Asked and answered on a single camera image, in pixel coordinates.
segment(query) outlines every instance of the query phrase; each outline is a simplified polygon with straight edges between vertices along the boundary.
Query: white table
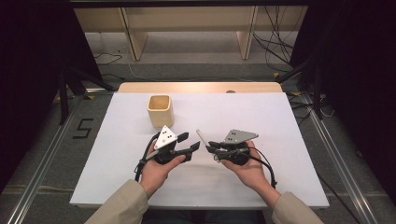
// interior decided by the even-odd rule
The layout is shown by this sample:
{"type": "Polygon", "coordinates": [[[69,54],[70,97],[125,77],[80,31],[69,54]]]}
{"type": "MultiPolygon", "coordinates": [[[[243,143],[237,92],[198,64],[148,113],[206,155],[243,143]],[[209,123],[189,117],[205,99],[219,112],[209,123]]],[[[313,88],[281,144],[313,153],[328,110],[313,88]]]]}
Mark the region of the white table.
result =
{"type": "MultiPolygon", "coordinates": [[[[116,93],[107,110],[71,204],[100,206],[127,179],[149,139],[158,132],[151,126],[147,103],[153,93],[116,93]]],[[[167,93],[174,104],[175,134],[190,133],[177,144],[184,149],[200,141],[222,141],[228,131],[258,133],[256,147],[273,166],[276,188],[292,191],[312,208],[328,207],[304,140],[285,93],[167,93]]],[[[269,172],[264,169],[267,178],[269,172]]],[[[234,173],[213,160],[203,143],[192,160],[173,170],[151,197],[150,206],[167,209],[261,209],[260,196],[245,187],[234,173]]]]}

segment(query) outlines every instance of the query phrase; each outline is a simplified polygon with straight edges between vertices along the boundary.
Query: black cable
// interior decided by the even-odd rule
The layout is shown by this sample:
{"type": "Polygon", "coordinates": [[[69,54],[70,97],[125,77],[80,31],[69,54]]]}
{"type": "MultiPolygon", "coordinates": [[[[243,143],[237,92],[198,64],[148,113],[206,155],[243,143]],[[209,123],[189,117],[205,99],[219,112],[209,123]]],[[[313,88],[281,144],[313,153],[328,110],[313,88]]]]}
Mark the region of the black cable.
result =
{"type": "Polygon", "coordinates": [[[113,76],[113,77],[117,77],[117,78],[119,78],[121,80],[125,80],[126,79],[125,77],[119,77],[119,76],[111,74],[111,73],[102,74],[102,77],[104,77],[104,76],[113,76]]]}
{"type": "Polygon", "coordinates": [[[277,184],[277,183],[276,183],[276,181],[275,181],[274,171],[273,171],[273,169],[272,169],[272,167],[271,167],[270,165],[268,165],[267,163],[265,163],[264,161],[262,161],[262,160],[260,160],[260,159],[257,159],[257,158],[254,157],[254,156],[250,156],[250,155],[247,155],[247,154],[245,154],[245,153],[241,153],[241,155],[244,155],[244,156],[246,156],[246,157],[249,157],[250,159],[253,159],[254,161],[257,161],[257,162],[263,164],[265,167],[267,167],[268,170],[270,171],[270,174],[271,174],[271,186],[272,186],[274,189],[276,189],[276,184],[277,184]]]}
{"type": "Polygon", "coordinates": [[[100,56],[102,56],[102,55],[104,55],[104,54],[110,55],[110,56],[114,56],[114,57],[118,57],[118,58],[115,59],[115,60],[113,60],[113,61],[111,61],[111,62],[109,62],[109,63],[99,63],[100,65],[108,65],[108,64],[114,63],[114,62],[116,62],[116,61],[118,61],[119,59],[122,58],[122,55],[119,55],[119,54],[110,54],[110,53],[101,53],[101,54],[99,54],[99,55],[97,55],[97,56],[95,56],[95,57],[93,57],[93,58],[99,58],[100,56]]]}
{"type": "Polygon", "coordinates": [[[146,157],[148,155],[149,152],[149,148],[151,147],[152,142],[158,138],[158,136],[160,136],[161,132],[157,132],[154,136],[152,136],[152,138],[149,140],[148,142],[148,146],[146,147],[145,153],[143,154],[142,159],[139,161],[139,163],[137,164],[136,168],[134,168],[134,172],[136,173],[136,176],[134,177],[134,180],[139,182],[139,177],[140,174],[142,173],[143,167],[146,165],[146,157]]]}
{"type": "Polygon", "coordinates": [[[355,219],[356,223],[361,223],[358,218],[355,216],[355,214],[353,214],[352,210],[350,210],[350,208],[347,206],[347,204],[344,202],[344,200],[341,199],[341,197],[335,192],[335,190],[329,185],[329,183],[326,182],[326,180],[317,172],[317,175],[319,177],[319,179],[323,182],[323,184],[325,184],[327,186],[327,188],[329,188],[329,190],[332,191],[332,193],[334,194],[334,196],[338,199],[338,201],[340,201],[340,203],[345,207],[345,209],[348,211],[348,213],[353,217],[353,219],[355,219]]]}
{"type": "Polygon", "coordinates": [[[264,161],[262,161],[262,160],[260,160],[260,159],[258,159],[258,158],[256,158],[256,157],[247,155],[247,154],[245,154],[245,153],[241,153],[241,155],[244,155],[244,156],[246,156],[246,157],[249,157],[250,159],[253,159],[254,161],[257,161],[257,162],[263,164],[265,167],[267,167],[267,169],[269,170],[270,175],[271,175],[271,186],[272,186],[274,189],[276,189],[276,184],[277,184],[277,182],[276,182],[276,180],[275,180],[274,170],[272,169],[272,166],[271,166],[270,162],[267,160],[267,158],[264,156],[264,154],[262,154],[257,148],[255,148],[255,147],[249,147],[249,149],[254,149],[254,150],[258,151],[258,152],[262,155],[262,157],[265,159],[266,162],[264,162],[264,161]]]}

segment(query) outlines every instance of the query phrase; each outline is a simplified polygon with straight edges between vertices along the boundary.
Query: hand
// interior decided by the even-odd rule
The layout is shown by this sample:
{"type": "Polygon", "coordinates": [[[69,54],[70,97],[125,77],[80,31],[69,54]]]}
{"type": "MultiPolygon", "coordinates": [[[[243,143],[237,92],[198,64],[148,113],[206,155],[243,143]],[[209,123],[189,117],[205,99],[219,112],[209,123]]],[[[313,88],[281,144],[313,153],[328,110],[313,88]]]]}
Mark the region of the hand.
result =
{"type": "MultiPolygon", "coordinates": [[[[154,151],[154,145],[155,142],[153,142],[149,147],[148,155],[154,151]]],[[[155,191],[163,185],[169,172],[181,164],[185,159],[186,156],[181,155],[175,157],[164,165],[159,164],[154,159],[149,160],[146,163],[142,170],[142,180],[140,181],[140,185],[147,193],[148,198],[150,198],[155,191]]]]}
{"type": "MultiPolygon", "coordinates": [[[[248,147],[255,147],[252,141],[247,141],[248,147]]],[[[250,150],[250,156],[260,159],[260,154],[254,150],[250,150]]],[[[231,161],[221,160],[221,163],[229,170],[236,173],[244,185],[251,189],[255,189],[257,185],[269,184],[265,178],[262,164],[258,161],[248,160],[245,165],[237,165],[231,161]]]]}
{"type": "MultiPolygon", "coordinates": [[[[255,148],[252,141],[247,141],[247,146],[255,148]]],[[[254,149],[250,150],[250,156],[261,159],[260,154],[254,149]]],[[[271,209],[274,209],[275,203],[280,194],[265,178],[261,163],[252,159],[248,160],[245,165],[237,165],[226,160],[221,160],[221,163],[229,170],[236,173],[245,186],[255,190],[262,197],[265,203],[271,209]]]]}

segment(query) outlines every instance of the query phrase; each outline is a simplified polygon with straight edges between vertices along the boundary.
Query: sleeve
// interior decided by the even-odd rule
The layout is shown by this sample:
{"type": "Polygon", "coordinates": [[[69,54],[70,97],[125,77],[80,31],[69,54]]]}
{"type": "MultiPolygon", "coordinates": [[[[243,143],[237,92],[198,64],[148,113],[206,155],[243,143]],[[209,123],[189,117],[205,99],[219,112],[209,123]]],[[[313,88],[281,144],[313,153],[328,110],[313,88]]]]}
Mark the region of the sleeve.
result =
{"type": "Polygon", "coordinates": [[[148,208],[148,196],[142,186],[133,180],[128,180],[86,223],[141,223],[143,214],[148,208]]]}
{"type": "Polygon", "coordinates": [[[314,211],[290,192],[282,194],[276,201],[272,220],[276,224],[323,223],[314,211]]]}

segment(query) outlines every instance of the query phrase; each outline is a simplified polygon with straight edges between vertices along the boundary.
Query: gray floor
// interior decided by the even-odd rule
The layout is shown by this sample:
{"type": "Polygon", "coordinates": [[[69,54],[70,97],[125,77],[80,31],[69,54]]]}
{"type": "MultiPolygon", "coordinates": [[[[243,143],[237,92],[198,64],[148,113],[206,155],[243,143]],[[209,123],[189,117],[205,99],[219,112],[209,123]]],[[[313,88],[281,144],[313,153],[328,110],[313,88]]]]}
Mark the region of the gray floor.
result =
{"type": "MultiPolygon", "coordinates": [[[[288,39],[293,44],[296,34],[288,39]]],[[[265,50],[253,41],[249,59],[244,61],[239,54],[239,47],[233,33],[153,33],[149,34],[148,43],[141,61],[132,62],[123,34],[87,34],[87,39],[94,55],[103,52],[119,54],[121,59],[109,63],[118,56],[103,55],[96,60],[105,82],[114,86],[124,81],[160,81],[160,80],[197,80],[197,81],[273,81],[276,70],[269,68],[273,63],[276,68],[290,69],[274,57],[265,59],[265,50]]],[[[285,92],[296,91],[295,79],[282,88],[285,92]]],[[[91,83],[87,87],[96,88],[91,83]]],[[[58,152],[48,169],[37,195],[30,205],[23,223],[83,223],[92,215],[92,209],[80,209],[70,205],[69,199],[78,182],[79,175],[88,159],[92,145],[106,109],[111,101],[111,94],[96,93],[85,98],[76,109],[70,126],[65,134],[58,152]],[[92,128],[88,138],[74,139],[83,133],[78,131],[82,119],[92,119],[85,124],[92,128]]],[[[292,99],[301,102],[301,97],[292,99]]],[[[329,157],[311,118],[299,119],[307,114],[305,107],[293,110],[296,122],[302,132],[308,152],[317,172],[335,189],[347,206],[359,216],[355,204],[344,185],[340,175],[329,157]]],[[[323,113],[330,115],[332,108],[323,107],[323,113]]],[[[0,223],[6,223],[14,206],[17,204],[35,170],[44,157],[50,141],[59,128],[60,106],[55,99],[48,119],[40,130],[34,146],[25,155],[13,178],[0,196],[0,223]]],[[[323,120],[332,140],[347,163],[364,197],[370,204],[378,223],[396,223],[396,209],[386,192],[381,188],[363,158],[356,154],[356,147],[350,140],[343,123],[333,116],[323,120]]],[[[315,211],[325,223],[354,223],[345,207],[334,194],[323,185],[330,207],[315,211]]],[[[265,218],[271,222],[271,211],[264,210],[265,218]]]]}

